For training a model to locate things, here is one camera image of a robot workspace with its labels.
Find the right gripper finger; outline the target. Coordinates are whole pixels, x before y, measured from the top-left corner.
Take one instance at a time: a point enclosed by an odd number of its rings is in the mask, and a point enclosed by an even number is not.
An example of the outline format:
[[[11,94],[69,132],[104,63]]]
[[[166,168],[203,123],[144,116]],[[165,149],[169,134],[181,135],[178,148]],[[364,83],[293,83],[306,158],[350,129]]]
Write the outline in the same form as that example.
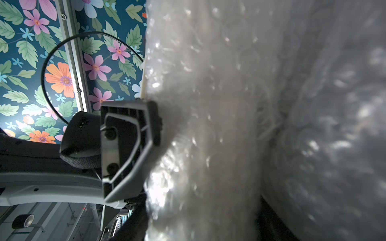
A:
[[[161,143],[162,119],[154,101],[101,106],[102,184],[105,202],[134,198],[143,190]]]

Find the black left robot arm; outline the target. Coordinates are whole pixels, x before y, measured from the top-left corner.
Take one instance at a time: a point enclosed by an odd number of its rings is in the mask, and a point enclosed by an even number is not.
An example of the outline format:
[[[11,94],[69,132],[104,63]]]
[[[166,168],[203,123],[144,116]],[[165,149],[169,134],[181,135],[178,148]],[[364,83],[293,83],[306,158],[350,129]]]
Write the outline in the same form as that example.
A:
[[[25,141],[1,131],[1,205],[71,202],[122,209],[106,202],[102,186],[101,119],[78,112],[61,144]]]

